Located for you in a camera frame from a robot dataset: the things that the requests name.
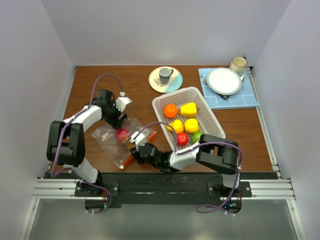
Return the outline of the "clear zip top bag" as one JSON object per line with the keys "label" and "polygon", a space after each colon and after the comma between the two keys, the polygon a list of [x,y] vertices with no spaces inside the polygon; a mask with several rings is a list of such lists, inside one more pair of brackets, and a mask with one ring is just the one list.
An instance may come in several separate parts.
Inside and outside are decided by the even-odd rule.
{"label": "clear zip top bag", "polygon": [[136,118],[129,118],[118,130],[113,129],[109,124],[97,128],[91,135],[94,137],[108,157],[120,169],[124,170],[136,159],[131,154],[130,137],[138,132],[143,125]]}

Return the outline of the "red fake apple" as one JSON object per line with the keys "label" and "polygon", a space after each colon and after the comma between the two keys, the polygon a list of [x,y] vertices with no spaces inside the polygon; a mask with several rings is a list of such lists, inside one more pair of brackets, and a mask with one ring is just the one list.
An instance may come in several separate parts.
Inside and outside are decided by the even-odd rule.
{"label": "red fake apple", "polygon": [[179,147],[184,147],[188,144],[189,137],[186,133],[181,132],[177,134],[177,145]]}

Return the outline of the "orange fake orange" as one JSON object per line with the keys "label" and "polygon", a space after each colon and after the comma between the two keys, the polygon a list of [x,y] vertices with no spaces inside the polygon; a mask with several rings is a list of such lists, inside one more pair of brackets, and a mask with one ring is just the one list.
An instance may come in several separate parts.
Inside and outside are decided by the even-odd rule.
{"label": "orange fake orange", "polygon": [[178,108],[176,107],[176,105],[170,103],[167,104],[164,108],[163,108],[163,114],[166,118],[168,119],[173,119],[177,116],[178,114]]}

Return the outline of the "green fake custard apple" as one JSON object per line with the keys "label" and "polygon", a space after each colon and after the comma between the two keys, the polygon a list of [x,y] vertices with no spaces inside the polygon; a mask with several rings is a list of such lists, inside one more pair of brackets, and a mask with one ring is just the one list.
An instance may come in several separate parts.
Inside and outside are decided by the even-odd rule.
{"label": "green fake custard apple", "polygon": [[204,133],[201,131],[197,131],[195,132],[192,137],[191,137],[191,142],[192,144],[197,143],[200,140],[200,137],[203,135]]}

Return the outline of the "yellow fake lemon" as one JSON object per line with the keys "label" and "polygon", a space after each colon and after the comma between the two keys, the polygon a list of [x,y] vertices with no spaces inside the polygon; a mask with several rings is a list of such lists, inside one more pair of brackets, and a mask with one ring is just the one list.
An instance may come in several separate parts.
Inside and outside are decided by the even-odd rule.
{"label": "yellow fake lemon", "polygon": [[199,123],[196,118],[189,118],[184,122],[184,130],[188,134],[194,134],[199,131]]}

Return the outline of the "yellow fake bell pepper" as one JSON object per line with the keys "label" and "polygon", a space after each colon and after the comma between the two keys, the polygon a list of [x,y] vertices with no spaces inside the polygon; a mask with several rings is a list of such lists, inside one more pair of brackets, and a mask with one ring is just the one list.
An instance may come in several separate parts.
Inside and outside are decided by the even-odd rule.
{"label": "yellow fake bell pepper", "polygon": [[180,107],[180,115],[183,117],[193,118],[197,115],[197,105],[189,102]]}

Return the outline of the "yellow fake fruit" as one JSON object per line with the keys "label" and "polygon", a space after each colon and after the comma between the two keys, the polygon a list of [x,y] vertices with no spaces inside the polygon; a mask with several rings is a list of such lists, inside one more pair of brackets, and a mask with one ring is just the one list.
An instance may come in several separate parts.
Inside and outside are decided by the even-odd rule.
{"label": "yellow fake fruit", "polygon": [[166,128],[168,131],[173,132],[173,130],[175,130],[177,134],[180,134],[184,132],[184,123],[180,119],[176,119],[171,122]]}

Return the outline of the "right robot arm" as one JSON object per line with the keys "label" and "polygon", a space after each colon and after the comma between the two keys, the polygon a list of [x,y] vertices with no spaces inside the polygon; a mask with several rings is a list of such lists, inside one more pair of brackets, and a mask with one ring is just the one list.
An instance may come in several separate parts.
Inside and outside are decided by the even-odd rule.
{"label": "right robot arm", "polygon": [[177,151],[161,151],[148,143],[146,137],[135,132],[129,143],[133,144],[130,152],[138,163],[148,163],[163,173],[176,173],[196,163],[222,175],[223,192],[230,197],[240,190],[240,168],[243,151],[237,142],[225,138],[202,134],[199,141]]}

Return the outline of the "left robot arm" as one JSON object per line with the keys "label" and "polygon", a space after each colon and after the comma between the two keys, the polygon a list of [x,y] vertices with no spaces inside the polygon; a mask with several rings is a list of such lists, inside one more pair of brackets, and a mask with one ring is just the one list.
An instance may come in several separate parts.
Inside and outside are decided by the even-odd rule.
{"label": "left robot arm", "polygon": [[129,116],[124,111],[131,103],[124,92],[114,99],[112,91],[100,89],[97,97],[92,97],[80,112],[63,121],[53,121],[46,150],[47,159],[53,162],[51,176],[57,175],[57,165],[62,166],[87,182],[85,189],[88,193],[99,196],[104,184],[100,181],[100,172],[85,158],[85,132],[101,120],[115,130],[121,128]]}

